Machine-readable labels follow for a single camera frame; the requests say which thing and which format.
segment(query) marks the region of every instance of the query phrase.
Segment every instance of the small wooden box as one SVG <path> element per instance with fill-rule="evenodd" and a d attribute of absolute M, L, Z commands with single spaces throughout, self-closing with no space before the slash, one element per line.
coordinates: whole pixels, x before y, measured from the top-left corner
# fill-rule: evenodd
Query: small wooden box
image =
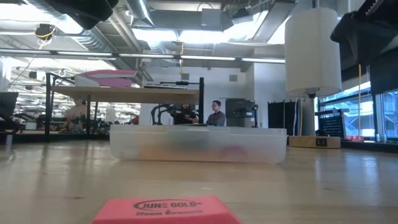
<path fill-rule="evenodd" d="M 339 149 L 341 148 L 340 137 L 326 136 L 289 136 L 289 146 Z"/>

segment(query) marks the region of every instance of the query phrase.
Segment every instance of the clear plastic bin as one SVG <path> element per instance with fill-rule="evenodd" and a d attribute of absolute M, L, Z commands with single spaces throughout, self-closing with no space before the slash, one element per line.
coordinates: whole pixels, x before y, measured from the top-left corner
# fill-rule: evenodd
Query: clear plastic bin
<path fill-rule="evenodd" d="M 268 162 L 285 159 L 286 129 L 111 125 L 118 159 Z"/>

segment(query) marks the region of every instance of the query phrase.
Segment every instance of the window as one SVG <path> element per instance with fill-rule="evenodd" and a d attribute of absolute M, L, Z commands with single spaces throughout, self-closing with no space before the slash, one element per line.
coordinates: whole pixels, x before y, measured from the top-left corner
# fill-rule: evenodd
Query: window
<path fill-rule="evenodd" d="M 387 137 L 398 138 L 398 90 L 383 93 L 383 122 Z"/>
<path fill-rule="evenodd" d="M 373 101 L 370 95 L 370 82 L 361 85 L 361 131 L 364 137 L 374 137 Z M 344 112 L 345 130 L 347 136 L 357 136 L 358 117 L 358 92 L 359 86 L 325 97 L 320 101 L 321 111 L 348 109 Z"/>

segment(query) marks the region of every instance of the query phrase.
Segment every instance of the black metal frame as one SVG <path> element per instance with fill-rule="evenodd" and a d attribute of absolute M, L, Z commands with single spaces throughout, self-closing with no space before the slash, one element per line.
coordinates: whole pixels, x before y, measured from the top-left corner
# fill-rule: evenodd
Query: black metal frame
<path fill-rule="evenodd" d="M 53 99 L 54 99 L 54 91 L 51 90 L 52 86 L 55 86 L 56 79 L 62 79 L 66 82 L 75 84 L 73 81 L 60 77 L 59 75 L 46 73 L 46 91 L 45 91 L 45 131 L 44 131 L 44 140 L 46 142 L 50 141 L 67 141 L 74 139 L 109 139 L 109 137 L 98 137 L 96 135 L 91 135 L 90 133 L 90 125 L 91 125 L 91 95 L 87 96 L 87 117 L 86 117 L 86 134 L 66 134 L 66 135 L 51 135 L 50 134 L 50 122 L 52 116 L 52 107 L 53 107 Z M 199 123 L 203 124 L 204 118 L 204 101 L 205 101 L 205 79 L 203 77 L 199 78 Z M 94 112 L 94 120 L 97 119 L 97 110 L 98 110 L 98 102 L 95 102 L 95 112 Z"/>

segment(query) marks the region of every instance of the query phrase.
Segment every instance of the man in gray shirt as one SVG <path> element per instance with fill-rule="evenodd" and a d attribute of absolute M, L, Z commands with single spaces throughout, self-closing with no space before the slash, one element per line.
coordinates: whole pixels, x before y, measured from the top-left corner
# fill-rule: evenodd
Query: man in gray shirt
<path fill-rule="evenodd" d="M 213 126 L 224 126 L 225 125 L 225 114 L 220 111 L 221 102 L 218 100 L 213 101 L 214 113 L 209 116 L 206 121 L 207 125 Z"/>

